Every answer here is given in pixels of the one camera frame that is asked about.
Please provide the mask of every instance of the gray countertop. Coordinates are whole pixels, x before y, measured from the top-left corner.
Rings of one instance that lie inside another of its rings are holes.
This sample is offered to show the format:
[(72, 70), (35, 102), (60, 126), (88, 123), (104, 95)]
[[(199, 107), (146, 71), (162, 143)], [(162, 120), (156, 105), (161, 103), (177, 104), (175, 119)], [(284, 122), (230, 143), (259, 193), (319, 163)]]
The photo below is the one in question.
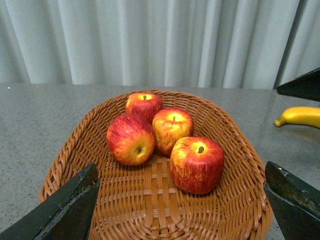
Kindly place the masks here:
[[(185, 92), (223, 108), (264, 162), (273, 161), (320, 189), (320, 130), (274, 126), (290, 107), (320, 103), (275, 90), (105, 85), (0, 84), (0, 232), (39, 204), (40, 188), (62, 145), (92, 108), (142, 89)], [(283, 240), (273, 218), (267, 240)]]

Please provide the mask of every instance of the banana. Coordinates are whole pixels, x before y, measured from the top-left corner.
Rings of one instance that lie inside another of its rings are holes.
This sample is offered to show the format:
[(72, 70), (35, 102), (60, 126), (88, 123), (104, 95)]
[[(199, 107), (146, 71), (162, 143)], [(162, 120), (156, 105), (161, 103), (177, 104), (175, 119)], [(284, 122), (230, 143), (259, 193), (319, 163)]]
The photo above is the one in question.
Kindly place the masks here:
[(299, 124), (320, 128), (320, 108), (310, 106), (288, 108), (274, 121), (274, 124), (277, 127), (284, 124)]

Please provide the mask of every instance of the woven basket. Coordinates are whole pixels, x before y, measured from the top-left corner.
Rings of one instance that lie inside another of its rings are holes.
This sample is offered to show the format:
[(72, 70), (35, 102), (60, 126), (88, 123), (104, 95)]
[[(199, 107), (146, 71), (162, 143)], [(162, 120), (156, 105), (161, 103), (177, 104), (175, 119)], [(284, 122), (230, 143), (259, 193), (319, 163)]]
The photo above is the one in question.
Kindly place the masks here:
[(206, 195), (182, 192), (171, 180), (170, 158), (160, 153), (139, 166), (114, 160), (106, 132), (110, 121), (125, 111), (131, 92), (106, 100), (82, 119), (53, 162), (40, 202), (94, 162), (101, 184), (90, 240), (264, 239), (273, 218), (263, 189), (265, 167), (231, 117), (191, 94), (140, 92), (160, 96), (165, 108), (187, 110), (194, 120), (194, 135), (223, 147), (225, 168), (217, 188)]

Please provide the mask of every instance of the banana tip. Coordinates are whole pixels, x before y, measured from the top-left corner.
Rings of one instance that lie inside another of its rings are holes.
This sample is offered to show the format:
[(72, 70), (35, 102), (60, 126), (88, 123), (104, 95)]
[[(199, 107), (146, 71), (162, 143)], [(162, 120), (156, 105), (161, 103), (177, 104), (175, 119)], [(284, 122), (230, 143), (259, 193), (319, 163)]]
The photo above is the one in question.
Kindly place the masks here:
[(286, 122), (286, 119), (284, 117), (279, 117), (274, 121), (274, 125), (277, 127), (281, 127)]

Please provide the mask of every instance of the red and yellow apple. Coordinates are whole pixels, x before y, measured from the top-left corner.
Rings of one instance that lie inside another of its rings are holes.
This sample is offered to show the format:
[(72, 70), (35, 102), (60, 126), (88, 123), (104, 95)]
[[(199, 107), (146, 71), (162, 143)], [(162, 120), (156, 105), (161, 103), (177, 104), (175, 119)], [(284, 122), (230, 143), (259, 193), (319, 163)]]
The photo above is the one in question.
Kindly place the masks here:
[(152, 155), (156, 136), (147, 120), (136, 114), (124, 113), (111, 121), (106, 132), (106, 142), (118, 162), (139, 165)]
[(170, 175), (185, 192), (207, 194), (218, 185), (225, 166), (225, 152), (206, 137), (183, 137), (170, 156)]
[(178, 139), (194, 135), (194, 120), (186, 110), (169, 107), (155, 114), (152, 128), (156, 136), (156, 149), (170, 155)]
[(152, 124), (155, 114), (163, 108), (164, 103), (159, 96), (138, 92), (129, 96), (125, 105), (125, 112), (137, 114)]

